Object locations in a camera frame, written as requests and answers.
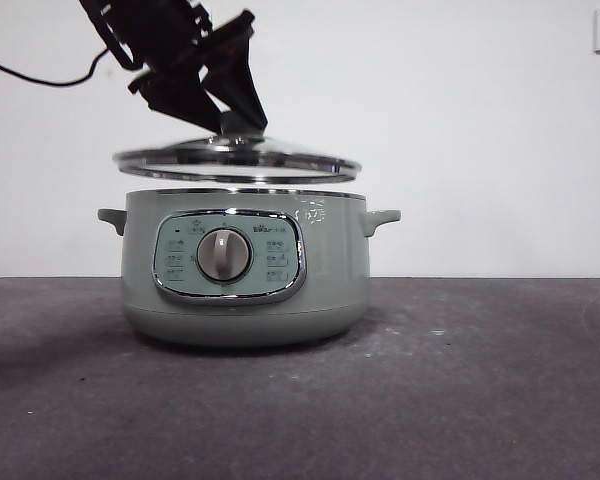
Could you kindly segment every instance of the mint green cooker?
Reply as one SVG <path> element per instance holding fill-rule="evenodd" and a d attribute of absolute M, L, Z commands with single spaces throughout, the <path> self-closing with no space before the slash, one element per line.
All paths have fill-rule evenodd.
<path fill-rule="evenodd" d="M 156 154 L 160 176 L 184 158 L 193 162 L 173 155 L 177 164 L 165 170 L 164 151 Z M 147 152 L 142 161 L 150 163 Z M 138 156 L 123 155 L 124 171 Z M 258 158 L 254 166 L 267 161 Z M 368 239 L 400 212 L 367 212 L 365 198 L 348 193 L 197 188 L 131 192 L 125 211 L 98 217 L 124 237 L 124 313 L 133 327 L 170 342 L 256 347 L 329 337 L 360 320 L 369 302 Z"/>

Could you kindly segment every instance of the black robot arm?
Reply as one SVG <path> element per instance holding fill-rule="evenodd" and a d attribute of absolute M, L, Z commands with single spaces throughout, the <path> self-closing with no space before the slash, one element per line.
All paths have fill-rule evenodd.
<path fill-rule="evenodd" d="M 149 108 L 216 133 L 265 129 L 267 118 L 249 69 L 251 12 L 214 30 L 204 7 L 188 0 L 80 3 L 123 68 L 149 67 L 129 85 Z M 207 74 L 201 81 L 203 67 Z M 222 112 L 209 94 L 231 110 Z"/>

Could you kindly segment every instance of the glass lid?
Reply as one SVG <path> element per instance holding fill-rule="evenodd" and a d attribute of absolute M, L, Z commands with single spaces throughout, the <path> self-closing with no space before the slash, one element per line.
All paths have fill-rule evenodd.
<path fill-rule="evenodd" d="M 259 135 L 223 135 L 114 156 L 124 173 L 221 183 L 309 184 L 346 182 L 361 167 Z"/>

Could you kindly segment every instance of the control panel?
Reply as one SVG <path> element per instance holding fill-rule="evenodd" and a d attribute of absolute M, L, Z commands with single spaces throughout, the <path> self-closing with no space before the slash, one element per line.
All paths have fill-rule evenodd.
<path fill-rule="evenodd" d="M 158 287 L 194 303 L 283 300 L 306 275 L 300 227 L 281 212 L 179 212 L 160 225 L 153 275 Z"/>

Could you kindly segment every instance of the cooker base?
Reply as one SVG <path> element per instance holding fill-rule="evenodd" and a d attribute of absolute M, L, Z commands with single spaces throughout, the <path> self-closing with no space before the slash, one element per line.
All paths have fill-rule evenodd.
<path fill-rule="evenodd" d="M 124 306 L 138 331 L 168 342 L 204 347 L 266 347 L 331 337 L 362 318 L 365 303 L 329 310 L 265 315 L 196 315 Z"/>

